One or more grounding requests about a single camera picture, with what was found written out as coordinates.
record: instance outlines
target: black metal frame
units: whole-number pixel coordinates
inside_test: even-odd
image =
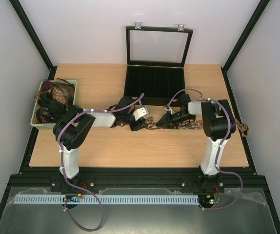
[[[53,66],[49,57],[47,56],[39,38],[37,37],[30,21],[28,20],[24,10],[18,0],[9,0],[21,19],[28,34],[33,40],[36,48],[38,49],[41,57],[46,63],[50,74],[48,80],[54,78],[57,67]],[[232,89],[227,76],[227,71],[230,68],[235,57],[239,53],[241,47],[244,45],[245,40],[248,38],[253,27],[257,23],[262,12],[266,8],[269,0],[261,0],[254,11],[250,21],[248,22],[245,30],[243,31],[239,41],[233,49],[229,59],[225,66],[221,69],[228,90],[228,94],[231,100],[232,108],[235,117],[240,120],[239,111],[236,106],[236,102],[232,93]],[[10,189],[12,187],[51,187],[50,179],[53,176],[58,175],[58,169],[51,168],[30,168],[29,161],[32,155],[32,151],[37,139],[38,130],[33,128],[28,140],[28,144],[24,153],[22,164],[19,174],[11,175],[8,185],[5,189],[3,198],[0,203],[0,220],[2,212],[7,202]],[[277,232],[280,234],[280,221],[276,212],[267,181],[264,176],[257,175],[256,169],[253,163],[252,155],[247,143],[246,138],[242,137],[243,146],[246,152],[249,167],[247,168],[224,168],[225,171],[237,172],[243,179],[245,188],[263,188],[266,196],[267,203],[270,207],[270,212],[276,227]],[[160,187],[170,190],[178,190],[187,192],[188,187],[182,187],[181,184],[194,180],[198,172],[197,168],[80,168],[80,176],[84,180],[91,180],[94,182],[94,191],[98,191],[103,188],[115,188],[115,187]],[[239,180],[232,175],[221,175],[225,187],[238,187]]]
[[[139,61],[130,59],[130,31],[152,31],[152,32],[172,32],[172,33],[187,33],[187,41],[185,43],[182,60],[178,62],[159,62],[159,61]],[[184,67],[185,60],[187,58],[193,30],[185,29],[184,31],[178,31],[177,28],[166,28],[166,27],[141,27],[136,29],[133,26],[126,27],[126,44],[127,44],[127,64],[128,65],[139,65],[139,66],[159,66],[159,67]]]

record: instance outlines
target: pile of clothes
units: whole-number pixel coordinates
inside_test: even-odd
[[[40,108],[36,111],[38,123],[56,123],[73,105],[75,86],[66,80],[44,81],[35,95]]]

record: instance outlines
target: white basket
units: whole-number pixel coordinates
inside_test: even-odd
[[[78,89],[77,89],[77,81],[76,80],[66,80],[67,82],[73,84],[75,86],[75,91],[74,91],[74,101],[73,101],[73,105],[77,104],[77,99],[78,99]],[[52,80],[51,82],[60,82],[60,83],[64,83],[62,80]],[[32,119],[31,119],[31,125],[35,128],[37,128],[38,130],[53,130],[54,125],[56,125],[55,123],[38,123],[37,119],[36,119],[36,112],[37,110],[40,108],[40,106],[38,105],[38,102],[36,101],[35,106],[34,106],[34,110],[33,110],[33,115],[32,115]]]

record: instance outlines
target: metal latch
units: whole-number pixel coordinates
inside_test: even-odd
[[[178,24],[178,32],[183,32],[183,31],[184,31],[183,24]]]
[[[141,23],[140,22],[135,23],[135,29],[141,29]]]

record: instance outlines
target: box lid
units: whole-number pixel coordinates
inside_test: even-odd
[[[167,27],[126,27],[127,64],[184,67],[193,30]]]

